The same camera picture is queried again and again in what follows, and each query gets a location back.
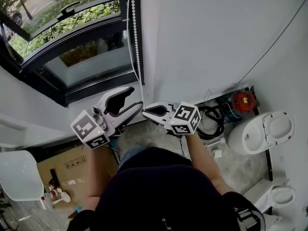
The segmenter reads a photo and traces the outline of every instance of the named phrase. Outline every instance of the window frame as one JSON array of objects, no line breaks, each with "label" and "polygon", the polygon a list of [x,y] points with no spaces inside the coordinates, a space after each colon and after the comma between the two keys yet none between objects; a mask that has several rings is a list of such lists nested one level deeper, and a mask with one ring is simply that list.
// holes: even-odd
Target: window frame
[{"label": "window frame", "polygon": [[[81,83],[74,84],[71,87],[67,87],[51,71],[44,68],[45,63],[61,55],[62,53],[73,49],[76,47],[77,43],[80,45],[82,43],[97,39],[98,32],[101,37],[103,35],[110,35],[115,32],[126,30],[127,0],[119,0],[119,3],[121,14],[111,14],[79,25],[44,44],[24,59],[10,46],[15,59],[11,57],[9,50],[5,46],[5,39],[0,35],[0,58],[3,59],[1,66],[19,80],[64,107],[67,107],[70,103],[99,92],[137,81],[135,73],[131,68],[131,64],[112,69],[108,72],[103,72],[100,75],[89,79],[82,80]],[[135,4],[141,81],[144,85],[140,0],[135,0]],[[0,12],[0,20],[3,18],[3,15],[4,14],[2,13],[1,15]],[[131,20],[131,18],[132,15],[130,10],[129,20]],[[129,24],[128,33],[130,39],[134,39],[132,23]],[[131,40],[130,44],[134,62],[136,63],[137,59],[134,40]]]}]

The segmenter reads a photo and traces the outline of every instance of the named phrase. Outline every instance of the marble floor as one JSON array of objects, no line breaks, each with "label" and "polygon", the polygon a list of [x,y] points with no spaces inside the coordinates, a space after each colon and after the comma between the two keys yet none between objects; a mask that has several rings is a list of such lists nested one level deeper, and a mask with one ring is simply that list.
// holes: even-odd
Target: marble floor
[{"label": "marble floor", "polygon": [[[136,144],[147,145],[155,143],[158,147],[182,154],[180,142],[176,137],[166,135],[166,130],[148,121],[127,126],[118,143],[120,154],[123,154]],[[189,158],[185,138],[182,138],[185,156]],[[222,157],[215,159],[226,181],[239,193],[246,192],[262,178],[268,178],[268,167],[265,153],[256,155],[239,155],[234,153],[224,143],[213,148],[222,149]],[[53,209],[51,205],[43,210],[39,201],[11,203],[11,212],[7,211],[7,219],[12,221],[12,227],[18,224],[20,231],[65,231],[68,226],[67,217],[74,209]]]}]

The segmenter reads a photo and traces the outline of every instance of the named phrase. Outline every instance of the person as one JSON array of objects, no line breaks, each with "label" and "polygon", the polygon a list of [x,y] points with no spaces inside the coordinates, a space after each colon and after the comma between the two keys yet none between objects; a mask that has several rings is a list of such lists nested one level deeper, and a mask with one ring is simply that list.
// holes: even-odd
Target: person
[{"label": "person", "polygon": [[225,183],[197,133],[186,141],[191,160],[151,147],[112,179],[100,164],[106,148],[92,150],[87,201],[68,231],[240,230],[237,210],[255,207]]}]

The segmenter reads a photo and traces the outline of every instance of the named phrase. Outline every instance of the forearm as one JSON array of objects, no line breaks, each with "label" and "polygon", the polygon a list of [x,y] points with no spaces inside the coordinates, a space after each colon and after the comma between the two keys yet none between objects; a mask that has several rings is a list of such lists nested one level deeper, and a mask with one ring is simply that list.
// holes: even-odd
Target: forearm
[{"label": "forearm", "polygon": [[100,197],[110,181],[110,176],[104,166],[104,158],[106,157],[104,150],[108,150],[108,148],[101,146],[90,151],[87,177],[88,197]]},{"label": "forearm", "polygon": [[203,145],[199,135],[186,135],[186,141],[193,167],[203,172],[220,194],[234,191],[224,182],[214,158]]}]

